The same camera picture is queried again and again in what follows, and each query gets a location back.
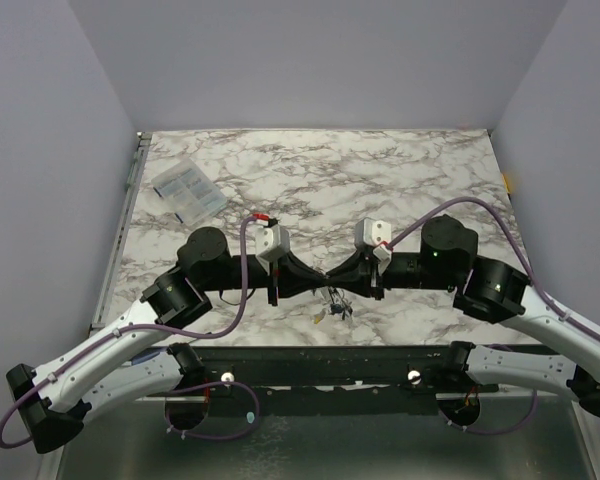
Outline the keyring bunch with keys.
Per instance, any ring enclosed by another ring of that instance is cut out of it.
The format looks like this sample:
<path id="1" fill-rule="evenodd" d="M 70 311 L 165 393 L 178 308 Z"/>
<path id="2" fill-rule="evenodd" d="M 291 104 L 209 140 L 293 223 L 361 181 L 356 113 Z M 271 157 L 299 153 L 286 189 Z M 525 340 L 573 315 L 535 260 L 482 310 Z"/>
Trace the keyring bunch with keys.
<path id="1" fill-rule="evenodd" d="M 313 316 L 314 324 L 319 324 L 327 316 L 336 316 L 342 321 L 349 320 L 353 316 L 351 302 L 345 298 L 341 290 L 329 286 L 313 290 L 312 293 L 314 297 L 322 300 L 321 310 Z"/>

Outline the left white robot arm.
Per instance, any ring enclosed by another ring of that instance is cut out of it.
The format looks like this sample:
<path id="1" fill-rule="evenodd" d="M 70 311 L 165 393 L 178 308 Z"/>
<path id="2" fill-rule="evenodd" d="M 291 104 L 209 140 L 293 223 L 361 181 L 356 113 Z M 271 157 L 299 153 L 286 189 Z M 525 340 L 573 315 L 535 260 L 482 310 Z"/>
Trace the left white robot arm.
<path id="1" fill-rule="evenodd" d="M 247 227 L 261 220 L 256 252 L 247 252 Z M 173 268 L 156 278 L 115 321 L 58 358 L 31 367 L 18 364 L 6 374 L 27 442 L 39 454 L 72 441 L 88 416 L 120 403 L 172 390 L 186 395 L 200 385 L 201 371 L 190 362 L 192 349 L 177 344 L 139 365 L 131 359 L 173 335 L 215 340 L 240 324 L 251 291 L 266 289 L 274 300 L 326 284 L 323 273 L 290 250 L 287 231 L 267 218 L 246 218 L 239 232 L 240 252 L 231 255 L 224 233 L 215 227 L 195 230 L 177 252 Z M 237 290 L 234 319 L 216 332 L 196 333 L 188 326 L 213 308 L 211 292 Z"/>

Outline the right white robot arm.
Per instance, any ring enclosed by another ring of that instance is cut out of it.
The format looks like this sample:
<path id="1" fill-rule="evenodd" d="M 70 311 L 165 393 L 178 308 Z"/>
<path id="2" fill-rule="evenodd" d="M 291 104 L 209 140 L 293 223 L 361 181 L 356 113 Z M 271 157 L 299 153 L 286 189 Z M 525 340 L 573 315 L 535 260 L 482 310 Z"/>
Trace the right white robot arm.
<path id="1" fill-rule="evenodd" d="M 478 253 L 478 235 L 449 215 L 429 215 L 416 253 L 396 253 L 396 241 L 356 226 L 356 252 L 326 275 L 330 287 L 381 299 L 388 289 L 443 290 L 464 315 L 516 330 L 552 349 L 538 355 L 499 352 L 469 342 L 453 343 L 439 367 L 441 383 L 461 391 L 476 384 L 509 384 L 564 395 L 600 418 L 600 325 L 553 299 L 520 269 Z"/>

